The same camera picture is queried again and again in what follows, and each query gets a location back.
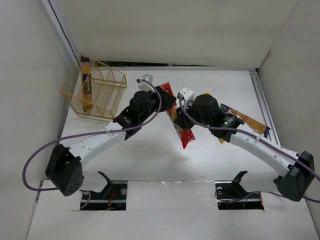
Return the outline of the red spaghetti bag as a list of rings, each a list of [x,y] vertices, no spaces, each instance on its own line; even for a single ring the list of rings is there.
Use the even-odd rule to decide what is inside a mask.
[[[183,87],[178,92],[178,96],[180,95],[182,95],[183,108],[187,110],[189,108],[188,103],[195,99],[195,93],[191,89]],[[185,116],[181,107],[177,105],[177,101],[173,102],[172,106],[166,110],[166,113],[180,138],[182,148],[185,149],[189,142],[196,139],[191,130],[194,124]]]

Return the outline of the navy label spaghetti bag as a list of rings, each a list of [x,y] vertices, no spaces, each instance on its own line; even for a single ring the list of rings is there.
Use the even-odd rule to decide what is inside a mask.
[[[82,108],[86,113],[92,108],[92,82],[90,58],[81,56],[81,75],[82,75]]]

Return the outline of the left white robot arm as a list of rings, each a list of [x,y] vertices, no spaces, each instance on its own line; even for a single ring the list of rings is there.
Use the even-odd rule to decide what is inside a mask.
[[[156,111],[168,110],[176,98],[159,86],[158,92],[137,91],[129,105],[110,122],[101,134],[92,135],[79,143],[56,146],[50,156],[45,175],[68,197],[76,191],[91,191],[107,196],[112,182],[102,171],[85,171],[85,166],[108,148],[124,142],[141,129]]]

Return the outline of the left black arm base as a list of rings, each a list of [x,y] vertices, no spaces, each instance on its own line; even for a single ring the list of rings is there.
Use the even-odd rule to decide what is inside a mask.
[[[99,184],[103,188],[82,192],[79,209],[81,211],[125,211],[127,208],[127,180],[111,180],[104,172],[98,171]]]

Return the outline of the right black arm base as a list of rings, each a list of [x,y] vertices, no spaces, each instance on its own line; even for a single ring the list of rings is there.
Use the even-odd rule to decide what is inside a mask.
[[[264,210],[261,193],[247,192],[240,184],[247,173],[246,170],[240,171],[232,180],[215,181],[214,196],[218,210]]]

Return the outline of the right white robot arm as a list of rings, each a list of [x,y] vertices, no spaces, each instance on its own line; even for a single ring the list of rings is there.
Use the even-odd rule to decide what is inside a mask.
[[[282,197],[299,202],[312,181],[319,179],[311,153],[296,153],[270,141],[241,118],[223,113],[210,94],[194,96],[193,91],[183,88],[177,98],[175,124],[184,130],[195,125],[206,128],[216,138],[246,150],[269,165],[278,173],[273,183]]]

